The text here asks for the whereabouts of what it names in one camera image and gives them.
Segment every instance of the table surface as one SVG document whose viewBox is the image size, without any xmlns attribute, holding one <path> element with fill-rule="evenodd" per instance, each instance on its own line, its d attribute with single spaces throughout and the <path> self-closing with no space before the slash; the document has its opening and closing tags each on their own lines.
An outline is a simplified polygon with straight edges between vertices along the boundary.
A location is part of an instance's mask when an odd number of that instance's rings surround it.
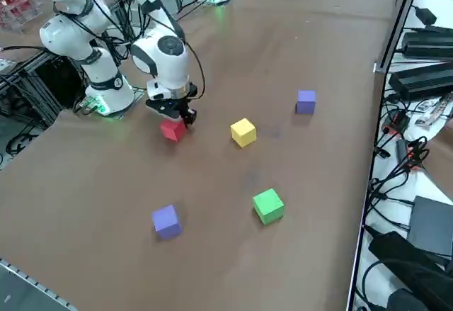
<svg viewBox="0 0 453 311">
<path fill-rule="evenodd" d="M 143 101 L 119 122 L 63 112 L 0 175 L 0 254 L 80 311 L 344 310 L 393 7 L 233 0 L 184 18 L 207 77 L 185 139 Z M 318 94 L 312 118 L 294 115 L 298 89 Z M 242 118 L 258 140 L 240 149 Z M 287 214 L 263 227 L 268 188 Z M 150 215 L 170 203 L 184 232 L 161 242 Z"/>
<path fill-rule="evenodd" d="M 453 28 L 453 20 L 449 14 L 453 9 L 453 0 L 414 0 L 413 5 L 419 6 L 421 8 L 429 8 L 436 16 L 436 26 L 442 26 L 445 28 Z M 417 19 L 415 16 L 415 11 L 410 10 L 408 18 L 405 23 L 407 28 L 423 28 L 424 25 Z M 400 44 L 398 48 L 401 47 L 402 36 L 400 38 Z M 401 64 L 401 62 L 407 62 L 399 54 L 394 55 L 392 65 L 390 67 L 390 72 L 397 72 L 405 69 L 411 69 L 416 67 L 424 67 L 430 65 L 429 63 L 422 64 Z M 386 96 L 391 94 L 393 91 L 387 91 Z M 419 101 L 412 102 L 410 109 L 414 109 Z M 445 114 L 448 114 L 453 107 L 453 103 L 450 103 L 445 108 Z M 381 115 L 386 112 L 385 107 L 382 108 Z M 406 140 L 411 141 L 415 140 L 418 137 L 426 136 L 428 140 L 434 138 L 441 129 L 445 126 L 447 122 L 446 118 L 440 118 L 436 121 L 432 127 L 427 131 L 424 128 L 418 127 L 415 125 L 415 121 L 420 117 L 420 114 L 412 114 L 411 120 L 408 125 L 408 129 L 404 134 Z M 382 159 L 381 157 L 376 157 L 373 168 L 373 177 L 384 178 L 396 165 L 396 141 L 397 138 L 390 141 L 390 143 L 384 148 L 391 154 L 391 158 Z M 431 153 L 428 156 L 428 160 L 432 161 L 433 154 Z M 385 191 L 393 186 L 396 186 L 404 180 L 403 178 L 394 179 L 388 184 L 386 184 L 382 191 Z M 415 196 L 422 196 L 424 198 L 429 198 L 431 200 L 436 200 L 441 203 L 446 203 L 448 205 L 453 205 L 453 202 L 448 198 L 444 192 L 442 192 L 433 182 L 430 177 L 424 171 L 417 171 L 411 173 L 409 176 L 408 182 L 389 193 L 390 198 L 398 198 L 413 201 Z M 384 214 L 390 220 L 395 222 L 400 222 L 404 225 L 409 225 L 409 220 L 411 217 L 411 208 L 407 205 L 401 205 L 393 201 L 381 201 L 379 203 L 379 212 Z M 397 231 L 402 237 L 407 238 L 407 232 L 403 230 L 398 230 L 394 226 L 390 225 L 387 221 L 383 220 L 376 212 L 371 211 L 367 217 L 367 224 L 372 225 L 375 229 L 380 232 L 391 232 Z M 365 270 L 375 262 L 376 257 L 368 250 L 369 243 L 371 242 L 371 237 L 365 232 L 363 237 L 362 248 L 360 252 L 360 265 L 357 275 L 357 282 L 359 289 L 362 288 L 362 277 Z M 392 294 L 398 288 L 401 288 L 401 283 L 395 279 L 395 276 L 385 268 L 385 266 L 377 266 L 373 271 L 370 272 L 367 278 L 367 294 L 371 302 L 378 305 L 386 305 L 387 299 L 390 294 Z M 355 298 L 356 305 L 364 305 L 359 297 Z"/>
</svg>

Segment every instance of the purple cube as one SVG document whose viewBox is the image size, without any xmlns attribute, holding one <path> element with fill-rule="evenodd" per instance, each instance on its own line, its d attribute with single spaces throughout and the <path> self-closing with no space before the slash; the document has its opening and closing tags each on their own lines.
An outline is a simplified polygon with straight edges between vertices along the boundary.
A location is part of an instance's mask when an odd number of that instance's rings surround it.
<svg viewBox="0 0 453 311">
<path fill-rule="evenodd" d="M 316 92 L 314 90 L 299 90 L 296 113 L 313 115 L 315 105 Z"/>
<path fill-rule="evenodd" d="M 183 231 L 173 205 L 168 205 L 160 210 L 153 212 L 152 219 L 156 233 L 162 239 L 176 237 Z"/>
</svg>

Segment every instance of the wooden block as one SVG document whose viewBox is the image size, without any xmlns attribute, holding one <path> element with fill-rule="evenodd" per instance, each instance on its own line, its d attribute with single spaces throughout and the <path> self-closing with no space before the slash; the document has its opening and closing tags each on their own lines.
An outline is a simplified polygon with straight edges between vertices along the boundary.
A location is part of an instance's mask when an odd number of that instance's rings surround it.
<svg viewBox="0 0 453 311">
<path fill-rule="evenodd" d="M 181 234 L 183 228 L 179 222 L 176 209 L 173 205 L 168 205 L 152 213 L 154 229 L 162 239 L 170 239 Z"/>
<path fill-rule="evenodd" d="M 161 131 L 167 139 L 177 142 L 183 138 L 185 132 L 187 131 L 187 128 L 183 120 L 178 122 L 172 120 L 164 120 L 161 123 Z"/>
<path fill-rule="evenodd" d="M 255 126 L 249 120 L 243 118 L 239 122 L 231 125 L 231 136 L 239 146 L 245 147 L 256 140 Z"/>
<path fill-rule="evenodd" d="M 296 113 L 313 115 L 316 106 L 316 92 L 314 90 L 299 90 L 297 96 Z"/>
<path fill-rule="evenodd" d="M 267 225 L 285 214 L 285 204 L 273 188 L 253 197 L 255 211 L 264 225 Z"/>
</svg>

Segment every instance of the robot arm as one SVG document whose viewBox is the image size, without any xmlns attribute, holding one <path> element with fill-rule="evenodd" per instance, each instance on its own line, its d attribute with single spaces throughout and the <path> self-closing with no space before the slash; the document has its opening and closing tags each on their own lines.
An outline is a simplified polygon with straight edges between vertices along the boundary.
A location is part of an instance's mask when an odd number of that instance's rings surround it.
<svg viewBox="0 0 453 311">
<path fill-rule="evenodd" d="M 110 53 L 92 48 L 90 41 L 104 32 L 109 24 L 107 6 L 96 0 L 53 0 L 64 4 L 65 14 L 51 18 L 40 31 L 43 44 L 58 55 L 78 62 L 86 71 L 91 85 L 87 96 L 95 97 L 103 107 L 102 115 L 114 113 L 133 102 L 132 88 L 119 73 Z M 188 102 L 196 96 L 197 87 L 188 76 L 188 52 L 182 28 L 168 13 L 160 0 L 135 0 L 154 22 L 154 27 L 131 46 L 132 60 L 143 72 L 150 74 L 147 105 L 168 118 L 182 118 L 193 123 L 196 113 Z M 227 0 L 214 0 L 214 3 Z M 70 19 L 68 14 L 76 17 Z"/>
</svg>

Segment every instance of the charger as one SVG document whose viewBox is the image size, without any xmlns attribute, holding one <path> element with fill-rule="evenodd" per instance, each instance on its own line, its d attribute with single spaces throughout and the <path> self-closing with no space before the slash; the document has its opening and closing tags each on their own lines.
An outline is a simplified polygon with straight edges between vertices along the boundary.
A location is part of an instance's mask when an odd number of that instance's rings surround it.
<svg viewBox="0 0 453 311">
<path fill-rule="evenodd" d="M 421 9 L 415 5 L 413 5 L 413 8 L 415 9 L 415 15 L 417 16 L 417 18 L 420 19 L 420 22 L 422 22 L 426 26 L 431 26 L 432 24 L 436 23 L 437 17 L 430 11 L 430 9 Z"/>
</svg>

